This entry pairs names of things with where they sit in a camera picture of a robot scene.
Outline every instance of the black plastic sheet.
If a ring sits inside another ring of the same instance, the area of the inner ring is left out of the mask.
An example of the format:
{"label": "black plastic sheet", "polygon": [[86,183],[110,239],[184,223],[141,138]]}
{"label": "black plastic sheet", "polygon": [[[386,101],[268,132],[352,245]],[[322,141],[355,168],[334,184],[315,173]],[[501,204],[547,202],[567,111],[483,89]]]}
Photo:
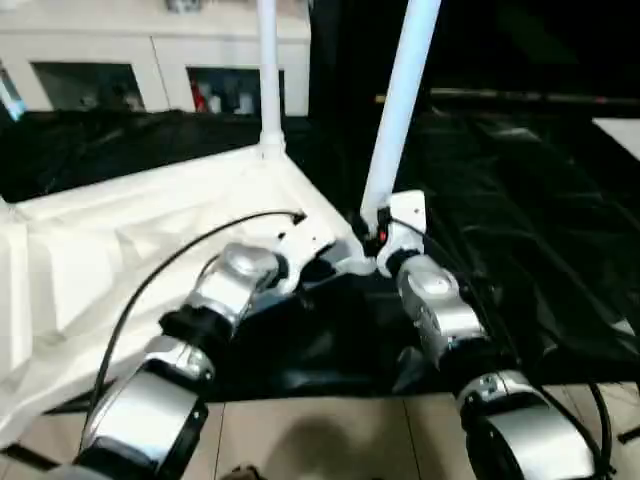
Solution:
{"label": "black plastic sheet", "polygon": [[[375,127],[286,120],[291,158],[349,218]],[[17,202],[256,143],[259,122],[167,112],[29,114],[0,136]],[[538,381],[636,380],[640,163],[589,121],[425,115],[397,190],[427,196],[427,250]],[[215,399],[439,390],[393,284],[343,277],[247,321]]]}

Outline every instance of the white pole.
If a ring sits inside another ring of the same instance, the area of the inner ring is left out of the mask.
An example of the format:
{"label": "white pole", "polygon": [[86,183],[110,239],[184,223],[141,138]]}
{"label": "white pole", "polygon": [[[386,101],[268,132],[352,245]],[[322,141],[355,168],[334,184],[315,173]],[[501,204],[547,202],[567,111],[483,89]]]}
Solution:
{"label": "white pole", "polygon": [[378,226],[378,210],[388,205],[393,191],[439,9],[440,0],[409,0],[407,5],[360,206],[370,233]]}
{"label": "white pole", "polygon": [[262,133],[260,144],[263,154],[284,148],[280,127],[280,81],[278,73],[278,34],[276,27],[276,0],[258,0],[260,30],[260,103],[262,107]]}

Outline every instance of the white bracket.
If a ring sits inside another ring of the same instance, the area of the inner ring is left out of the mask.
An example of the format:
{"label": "white bracket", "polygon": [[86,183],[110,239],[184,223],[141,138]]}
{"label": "white bracket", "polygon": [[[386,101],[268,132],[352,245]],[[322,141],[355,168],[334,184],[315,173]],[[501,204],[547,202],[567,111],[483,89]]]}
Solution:
{"label": "white bracket", "polygon": [[392,275],[387,268],[387,261],[391,255],[400,250],[424,253],[422,237],[427,232],[427,212],[424,193],[420,190],[394,193],[389,203],[392,220],[387,241],[378,253],[376,263],[380,273],[390,278]]}

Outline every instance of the wire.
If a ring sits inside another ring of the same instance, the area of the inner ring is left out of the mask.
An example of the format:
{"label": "wire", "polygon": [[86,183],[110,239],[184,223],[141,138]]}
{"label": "wire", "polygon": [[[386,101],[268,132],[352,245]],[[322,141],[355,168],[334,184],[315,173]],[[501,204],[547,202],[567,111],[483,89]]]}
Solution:
{"label": "wire", "polygon": [[200,269],[200,273],[198,273],[198,278],[196,279],[196,281],[199,281],[202,277],[205,276],[205,274],[207,273],[207,270],[209,270],[209,267],[211,267],[211,265],[213,265],[213,263],[219,257],[220,257],[220,254],[216,253],[213,257],[211,257],[209,260],[206,261],[206,263]]}
{"label": "wire", "polygon": [[[193,240],[191,240],[189,243],[186,243],[185,245],[183,245],[182,247],[180,247],[178,250],[176,250],[174,253],[172,253],[166,260],[164,260],[160,265],[158,265],[148,276],[147,278],[145,278],[143,280],[143,282],[140,284],[140,286],[136,289],[136,291],[133,293],[133,295],[131,295],[131,297],[129,298],[127,304],[125,305],[124,309],[122,310],[122,313],[120,314],[120,317],[118,318],[118,321],[116,322],[115,326],[113,327],[113,332],[111,333],[111,338],[109,339],[109,343],[107,344],[107,348],[104,352],[104,355],[102,357],[102,362],[100,363],[100,368],[98,369],[98,374],[96,375],[96,380],[93,386],[93,392],[91,394],[91,400],[89,401],[89,408],[87,410],[87,416],[85,418],[84,421],[84,426],[82,428],[82,438],[84,438],[85,434],[86,434],[86,429],[87,429],[87,424],[89,423],[89,418],[92,414],[92,412],[95,410],[98,401],[100,400],[100,397],[102,396],[102,391],[104,389],[104,383],[107,377],[107,372],[109,370],[109,363],[111,362],[111,357],[113,356],[113,351],[115,350],[116,344],[118,343],[118,339],[120,338],[120,334],[122,333],[122,329],[124,328],[124,325],[127,321],[127,318],[129,317],[129,315],[131,314],[131,311],[133,310],[133,307],[135,306],[136,302],[138,301],[138,299],[140,298],[140,296],[144,293],[144,291],[146,290],[146,288],[151,284],[151,282],[153,282],[153,280],[155,280],[155,278],[162,273],[169,265],[171,265],[175,260],[177,260],[179,257],[181,257],[184,253],[186,253],[188,250],[190,250],[192,247],[194,247],[195,245],[199,244],[200,242],[208,239],[209,237],[212,237],[213,235],[216,235],[217,233],[220,233],[223,230],[226,230],[228,228],[234,227],[236,225],[239,225],[241,223],[247,222],[249,220],[253,220],[256,218],[262,218],[262,217],[268,217],[268,216],[272,216],[272,215],[289,215],[291,217],[293,217],[294,219],[294,223],[298,223],[298,221],[301,218],[304,218],[304,214],[300,213],[300,212],[294,212],[294,211],[290,211],[290,210],[272,210],[272,211],[267,211],[267,212],[260,212],[260,213],[254,213],[252,215],[246,215],[244,217],[238,218],[236,220],[232,220],[230,222],[227,222],[223,225],[220,225],[216,228],[213,228],[201,235],[198,235],[196,238],[194,238]],[[206,269],[211,265],[211,263],[213,263],[213,261],[215,261],[215,258],[213,260],[209,260],[208,265],[205,265],[205,269],[201,272],[204,273],[204,271],[206,271]]]}
{"label": "wire", "polygon": [[[461,275],[465,275],[465,270],[463,268],[460,268],[460,264],[435,239],[429,237],[428,235],[421,232],[413,225],[403,222],[402,220],[392,218],[391,221],[394,223],[397,223],[398,225],[402,225],[406,228],[409,228],[410,230],[413,230],[415,233],[420,235],[424,240],[428,241],[431,245],[436,246],[437,249],[440,251],[440,253],[442,253],[452,263],[452,265],[457,270],[460,271]],[[478,295],[478,292],[475,290],[471,281],[468,278],[465,278],[465,280],[467,285],[469,286],[469,290],[471,291],[471,294],[475,297],[476,303],[478,304],[478,308],[481,309],[482,314],[485,317],[485,320],[488,321],[487,312],[482,304],[481,297]],[[542,324],[539,324],[538,327],[541,328],[545,333],[547,333],[547,335],[549,335],[561,348],[564,348],[574,356],[576,355],[550,329],[548,329]],[[517,351],[515,350],[515,346],[513,344],[512,344],[512,350],[513,350],[512,353],[516,355],[516,358],[517,358]],[[535,388],[538,389],[544,395],[544,397],[549,401],[549,403],[551,403],[554,407],[556,407],[558,411],[560,411],[560,413],[562,413],[562,415],[564,415],[571,422],[571,424],[576,428],[576,430],[578,430],[580,435],[584,438],[592,454],[597,459],[598,472],[596,475],[601,478],[609,478],[610,473],[612,472],[611,455],[613,450],[613,431],[611,428],[611,417],[609,415],[607,404],[604,400],[604,397],[602,396],[602,392],[600,391],[600,388],[598,387],[598,385],[591,381],[587,382],[587,385],[589,386],[589,390],[591,391],[591,395],[593,396],[593,400],[598,410],[598,415],[600,417],[600,425],[602,429],[602,444],[600,448],[598,448],[598,444],[593,439],[593,436],[591,435],[591,433],[569,410],[567,410],[564,407],[564,405],[558,402],[549,392],[547,392],[544,388],[542,388],[542,386],[535,386]]]}

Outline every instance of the tiled floor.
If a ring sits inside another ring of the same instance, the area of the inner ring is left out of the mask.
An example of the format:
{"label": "tiled floor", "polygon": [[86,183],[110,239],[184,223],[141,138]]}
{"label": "tiled floor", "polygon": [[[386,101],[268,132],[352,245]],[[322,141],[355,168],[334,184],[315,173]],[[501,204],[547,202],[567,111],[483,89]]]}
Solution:
{"label": "tiled floor", "polygon": [[[585,387],[551,390],[599,435],[598,414]],[[640,423],[635,387],[607,385],[603,391],[616,432]],[[42,418],[22,443],[69,461],[77,449],[81,425],[79,416]],[[615,478],[640,478],[640,440],[624,447],[615,443]],[[269,480],[475,478],[455,404],[444,394],[404,400],[323,398],[211,406],[184,478],[216,480],[246,463],[256,465]],[[38,473],[0,460],[0,478],[31,480]]]}

